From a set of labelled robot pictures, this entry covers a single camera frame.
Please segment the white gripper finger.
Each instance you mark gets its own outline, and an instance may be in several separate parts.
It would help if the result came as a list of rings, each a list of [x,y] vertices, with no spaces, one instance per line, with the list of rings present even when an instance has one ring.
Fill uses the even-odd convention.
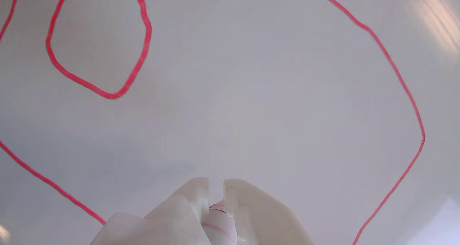
[[[241,179],[227,179],[223,187],[226,212],[247,245],[315,244],[294,211],[265,191]]]
[[[191,213],[198,222],[203,222],[207,218],[209,214],[209,179],[207,177],[195,177],[187,181],[144,218],[182,216],[185,213]]]

